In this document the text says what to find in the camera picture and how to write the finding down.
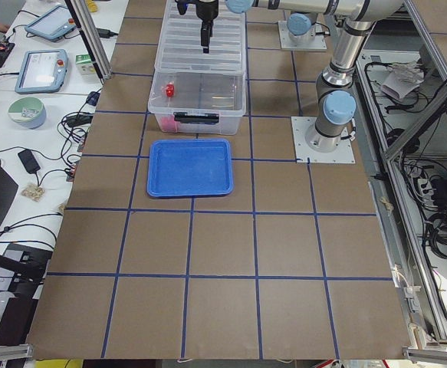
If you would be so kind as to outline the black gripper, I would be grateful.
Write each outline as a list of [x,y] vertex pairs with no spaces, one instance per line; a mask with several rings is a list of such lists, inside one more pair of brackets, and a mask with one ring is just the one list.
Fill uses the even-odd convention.
[[[219,15],[219,1],[196,0],[196,15],[201,20],[214,20]],[[204,54],[209,53],[213,21],[202,21],[200,29],[201,47]]]

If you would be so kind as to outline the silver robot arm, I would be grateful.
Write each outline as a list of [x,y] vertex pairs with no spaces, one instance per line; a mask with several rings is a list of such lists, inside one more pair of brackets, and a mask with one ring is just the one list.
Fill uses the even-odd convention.
[[282,8],[346,17],[330,63],[317,78],[318,115],[305,134],[311,149],[321,153],[336,149],[357,108],[349,92],[357,57],[374,24],[391,16],[401,5],[401,1],[265,1],[261,5],[269,10]]
[[347,16],[343,31],[337,44],[356,43],[362,45],[372,25],[379,20],[388,18],[396,12],[403,1],[225,1],[227,9],[236,14],[247,12],[251,7],[261,7],[268,10],[279,8],[294,12],[310,12],[323,15]]

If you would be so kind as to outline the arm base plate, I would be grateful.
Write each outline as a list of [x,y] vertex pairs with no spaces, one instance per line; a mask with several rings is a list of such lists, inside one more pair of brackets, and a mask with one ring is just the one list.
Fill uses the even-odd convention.
[[323,28],[318,24],[313,25],[306,34],[294,35],[288,30],[286,21],[279,21],[278,30],[282,50],[312,52],[327,50],[325,36],[322,34]]
[[292,117],[295,160],[298,163],[355,164],[352,141],[347,128],[329,138],[316,131],[315,117]]

